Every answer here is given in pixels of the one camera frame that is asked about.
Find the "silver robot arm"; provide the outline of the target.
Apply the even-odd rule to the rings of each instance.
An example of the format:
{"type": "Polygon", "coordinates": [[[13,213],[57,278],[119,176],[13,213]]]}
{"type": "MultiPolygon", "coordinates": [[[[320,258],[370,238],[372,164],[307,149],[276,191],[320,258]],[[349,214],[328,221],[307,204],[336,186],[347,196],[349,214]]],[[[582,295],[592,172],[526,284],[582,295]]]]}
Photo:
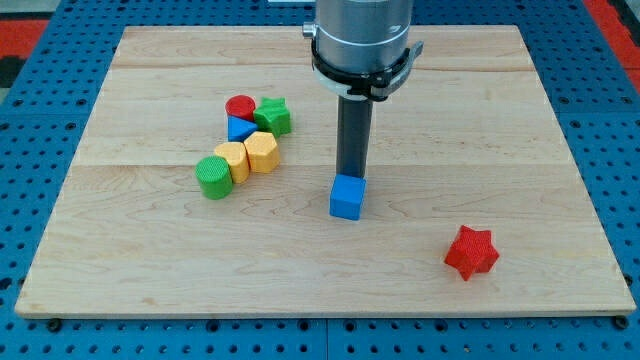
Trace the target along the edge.
{"type": "Polygon", "coordinates": [[[412,0],[318,0],[302,26],[316,79],[344,99],[386,100],[423,50],[407,44],[412,9],[412,0]]]}

